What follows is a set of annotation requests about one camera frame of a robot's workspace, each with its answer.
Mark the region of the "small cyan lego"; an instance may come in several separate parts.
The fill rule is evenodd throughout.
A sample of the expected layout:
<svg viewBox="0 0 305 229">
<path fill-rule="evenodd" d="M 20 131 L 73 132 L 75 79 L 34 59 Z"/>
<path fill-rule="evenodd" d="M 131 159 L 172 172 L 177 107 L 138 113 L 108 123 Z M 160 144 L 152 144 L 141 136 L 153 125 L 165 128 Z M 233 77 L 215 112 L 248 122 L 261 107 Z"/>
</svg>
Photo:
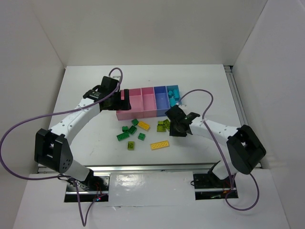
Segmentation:
<svg viewBox="0 0 305 229">
<path fill-rule="evenodd" d="M 180 94 L 179 94 L 179 91 L 177 89 L 173 90 L 173 95 L 174 95 L 175 100 L 179 100 Z"/>
</svg>

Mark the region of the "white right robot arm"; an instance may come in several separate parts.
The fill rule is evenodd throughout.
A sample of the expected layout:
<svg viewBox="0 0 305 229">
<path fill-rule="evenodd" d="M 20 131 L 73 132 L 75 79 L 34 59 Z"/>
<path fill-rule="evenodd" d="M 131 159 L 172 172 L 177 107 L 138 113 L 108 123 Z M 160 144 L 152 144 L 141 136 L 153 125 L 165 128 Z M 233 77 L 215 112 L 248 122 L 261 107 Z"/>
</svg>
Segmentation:
<svg viewBox="0 0 305 229">
<path fill-rule="evenodd" d="M 165 114 L 170 120 L 170 136 L 202 136 L 227 148 L 228 156 L 222 153 L 222 160 L 210 169 L 210 173 L 219 180 L 226 179 L 230 174 L 249 175 L 266 155 L 266 149 L 248 125 L 223 125 L 203 119 L 194 112 L 185 114 L 178 105 L 170 108 Z"/>
</svg>

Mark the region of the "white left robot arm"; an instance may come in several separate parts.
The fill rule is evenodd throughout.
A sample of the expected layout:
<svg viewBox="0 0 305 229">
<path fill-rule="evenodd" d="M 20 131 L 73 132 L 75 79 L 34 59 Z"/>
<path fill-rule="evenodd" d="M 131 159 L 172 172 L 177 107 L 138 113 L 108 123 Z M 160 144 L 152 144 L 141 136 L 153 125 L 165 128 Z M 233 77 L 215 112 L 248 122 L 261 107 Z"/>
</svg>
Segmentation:
<svg viewBox="0 0 305 229">
<path fill-rule="evenodd" d="M 49 130 L 40 129 L 35 136 L 35 162 L 60 174 L 70 176 L 89 186 L 99 182 L 93 171 L 72 155 L 70 145 L 76 135 L 103 110 L 128 111 L 131 109 L 130 91 L 120 90 L 119 81 L 103 77 L 100 85 L 87 91 L 76 110 Z"/>
</svg>

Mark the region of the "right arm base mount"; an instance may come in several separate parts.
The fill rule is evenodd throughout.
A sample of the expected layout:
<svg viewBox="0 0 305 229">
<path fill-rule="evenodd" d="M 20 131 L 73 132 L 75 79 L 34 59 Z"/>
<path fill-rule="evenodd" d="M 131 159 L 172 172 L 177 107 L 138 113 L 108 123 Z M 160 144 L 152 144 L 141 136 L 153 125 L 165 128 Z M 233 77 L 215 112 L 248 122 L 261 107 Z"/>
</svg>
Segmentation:
<svg viewBox="0 0 305 229">
<path fill-rule="evenodd" d="M 231 190 L 229 177 L 219 179 L 212 173 L 212 168 L 205 173 L 193 174 L 190 185 L 194 187 L 195 200 L 238 198 L 236 183 L 233 182 L 233 190 Z"/>
</svg>

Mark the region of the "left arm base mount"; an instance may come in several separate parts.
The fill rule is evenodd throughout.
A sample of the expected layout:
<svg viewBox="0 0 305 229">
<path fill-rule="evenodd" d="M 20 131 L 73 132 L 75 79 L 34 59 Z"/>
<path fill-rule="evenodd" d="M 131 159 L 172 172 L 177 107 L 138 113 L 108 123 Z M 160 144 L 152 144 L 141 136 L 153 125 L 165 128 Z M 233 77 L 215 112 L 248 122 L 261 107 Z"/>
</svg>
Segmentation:
<svg viewBox="0 0 305 229">
<path fill-rule="evenodd" d="M 76 180 L 76 184 L 79 191 L 80 202 L 92 202 L 95 198 L 97 198 L 97 202 L 108 202 L 109 201 L 109 184 L 110 184 L 110 174 L 105 173 L 95 173 L 96 177 L 99 177 L 97 181 L 91 185 L 91 187 L 87 187 L 82 184 L 80 181 Z M 76 203 L 77 192 L 75 184 L 68 179 L 65 196 L 65 203 Z"/>
</svg>

